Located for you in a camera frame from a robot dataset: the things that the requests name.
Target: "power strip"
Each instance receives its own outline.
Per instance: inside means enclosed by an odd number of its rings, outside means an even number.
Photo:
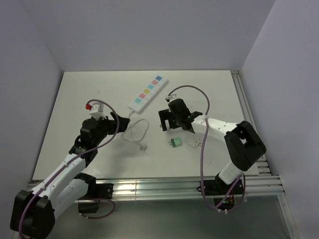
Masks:
[[[140,114],[167,83],[168,79],[165,79],[162,76],[156,76],[139,96],[129,104],[129,108],[135,113]]]

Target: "white table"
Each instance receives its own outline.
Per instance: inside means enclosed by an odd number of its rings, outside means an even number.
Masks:
[[[190,84],[203,89],[211,103],[209,117],[227,122],[241,122],[244,117],[229,71],[114,71],[114,72],[66,72],[58,92],[40,156],[33,175],[34,180],[46,178],[65,158],[79,135],[82,121],[90,115],[85,110],[89,99],[108,102],[116,112],[127,117],[128,104],[157,75],[165,76],[169,83],[140,115],[133,114],[132,121],[147,119],[150,128],[144,142],[145,152],[135,144],[123,141],[118,135],[107,146],[99,149],[85,173],[99,179],[114,178],[163,178],[199,176],[200,147],[187,144],[190,132],[181,129],[162,132],[158,111],[167,109],[165,97],[177,86]],[[177,91],[191,112],[205,112],[206,101],[195,89]],[[145,124],[134,128],[139,136]],[[183,145],[172,148],[168,142],[180,137]],[[228,150],[222,142],[208,138],[205,147],[204,174],[214,176],[229,161]],[[246,175],[258,175],[253,165]]]

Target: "white cable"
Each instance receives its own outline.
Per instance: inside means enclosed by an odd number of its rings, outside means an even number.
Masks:
[[[134,111],[131,111],[131,112],[130,112],[129,118],[131,117],[131,115],[132,115],[133,113],[134,113]],[[142,137],[141,137],[140,139],[134,139],[132,128],[133,128],[134,126],[136,126],[139,122],[142,122],[142,121],[147,122],[147,123],[148,123],[148,126],[146,127],[146,129],[145,129],[145,131],[144,131],[144,134],[142,135]],[[145,135],[146,135],[146,132],[147,132],[148,129],[149,129],[149,126],[150,126],[150,123],[149,123],[146,119],[139,119],[138,121],[136,121],[136,122],[134,122],[133,124],[129,125],[128,128],[126,129],[126,131],[122,133],[122,139],[125,140],[125,141],[127,141],[127,142],[135,143],[135,144],[139,145],[139,146],[140,146],[140,151],[145,151],[146,148],[147,148],[147,145],[144,144],[144,143],[141,143],[141,141],[144,139],[144,137],[145,137]],[[131,137],[130,137],[131,140],[124,138],[124,135],[125,135],[128,131],[131,132]]]

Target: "green plug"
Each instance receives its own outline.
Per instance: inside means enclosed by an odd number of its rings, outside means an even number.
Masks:
[[[172,138],[171,140],[170,140],[170,143],[171,143],[171,145],[172,145],[172,147],[173,148],[175,148],[175,147],[178,147],[178,146],[181,146],[181,139],[180,138]]]

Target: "gray floor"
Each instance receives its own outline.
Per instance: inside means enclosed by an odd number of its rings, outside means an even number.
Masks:
[[[80,218],[77,206],[72,206],[48,239],[289,238],[277,197],[248,198],[228,215],[208,210],[202,200],[117,204],[117,210],[101,220]]]

